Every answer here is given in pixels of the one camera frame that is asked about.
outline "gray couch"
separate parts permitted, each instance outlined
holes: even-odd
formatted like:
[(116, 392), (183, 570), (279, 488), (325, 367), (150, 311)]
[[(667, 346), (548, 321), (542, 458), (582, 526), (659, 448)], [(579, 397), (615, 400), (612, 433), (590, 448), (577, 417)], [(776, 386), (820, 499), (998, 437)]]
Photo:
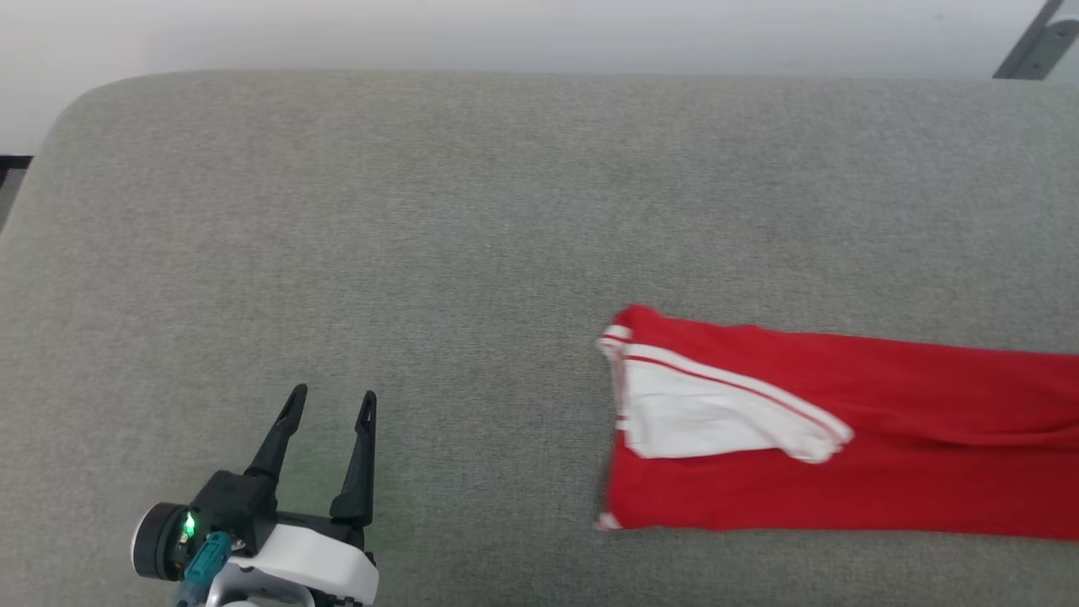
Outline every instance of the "gray couch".
[(351, 71), (88, 93), (0, 234), (2, 603), (166, 605), (128, 564), (139, 516), (243, 469), (306, 382), (288, 510), (326, 512), (380, 397), (379, 605), (1079, 604), (1064, 543), (592, 528), (592, 342), (628, 303), (1079, 350), (1077, 108), (1015, 82)]

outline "gray upholstery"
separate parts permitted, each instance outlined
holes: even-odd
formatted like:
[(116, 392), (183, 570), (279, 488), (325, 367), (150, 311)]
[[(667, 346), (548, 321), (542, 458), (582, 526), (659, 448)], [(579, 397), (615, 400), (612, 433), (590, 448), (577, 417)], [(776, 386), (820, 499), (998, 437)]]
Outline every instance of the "gray upholstery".
[(592, 341), (720, 323), (1079, 350), (1079, 89), (203, 72), (94, 91), (0, 235), (0, 588), (165, 605), (131, 533), (242, 469), (326, 512), (380, 397), (379, 604), (1075, 605), (1074, 546), (592, 529)]

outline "red garment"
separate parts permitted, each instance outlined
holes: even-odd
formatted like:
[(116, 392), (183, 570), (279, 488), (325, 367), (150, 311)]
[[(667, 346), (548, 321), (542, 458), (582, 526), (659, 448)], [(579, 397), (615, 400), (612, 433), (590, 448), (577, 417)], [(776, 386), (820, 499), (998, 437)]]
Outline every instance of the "red garment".
[(646, 459), (616, 432), (601, 527), (1079, 540), (1079, 356), (715, 327), (640, 306), (615, 326), (786, 390), (853, 437), (807, 464), (776, 449)]

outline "white stripe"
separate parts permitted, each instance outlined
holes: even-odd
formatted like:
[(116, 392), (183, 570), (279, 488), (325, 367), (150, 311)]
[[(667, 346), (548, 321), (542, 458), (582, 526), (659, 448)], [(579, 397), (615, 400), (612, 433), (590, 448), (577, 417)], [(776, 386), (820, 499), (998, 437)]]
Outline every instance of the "white stripe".
[(754, 380), (746, 375), (739, 375), (737, 373), (732, 373), (726, 370), (719, 368), (713, 368), (698, 363), (694, 360), (687, 359), (678, 353), (667, 350), (666, 348), (657, 348), (655, 346), (643, 346), (640, 344), (629, 344), (624, 345), (624, 356), (626, 357), (643, 357), (645, 359), (652, 359), (659, 361), (661, 363), (669, 364), (671, 367), (678, 368), (682, 371), (689, 372), (702, 377), (708, 377), (726, 384), (732, 384), (741, 388), (753, 390), (761, 395), (765, 395), (780, 403), (804, 414), (806, 417), (817, 422), (818, 424), (828, 427), (834, 431), (842, 440), (843, 443), (849, 442), (855, 436), (853, 430), (849, 426), (843, 423), (839, 418), (828, 413), (827, 411), (803, 401), (802, 399), (791, 395), (790, 392), (768, 384), (766, 382), (761, 382), (760, 380)]
[(611, 340), (609, 337), (601, 337), (596, 341), (596, 345), (599, 346), (600, 351), (607, 359), (612, 359), (617, 355), (622, 355), (623, 350), (626, 348), (627, 344), (625, 342), (618, 342), (617, 340)]
[(599, 521), (596, 522), (596, 528), (601, 532), (610, 532), (612, 529), (620, 529), (622, 525), (618, 520), (614, 518), (614, 514), (610, 512), (604, 512), (600, 514)]
[(626, 361), (626, 446), (643, 458), (779, 449), (810, 464), (843, 449), (822, 424), (769, 397), (655, 362)]
[(603, 330), (603, 335), (610, 335), (611, 337), (619, 337), (622, 340), (629, 340), (633, 336), (633, 330), (628, 327), (622, 326), (611, 326)]

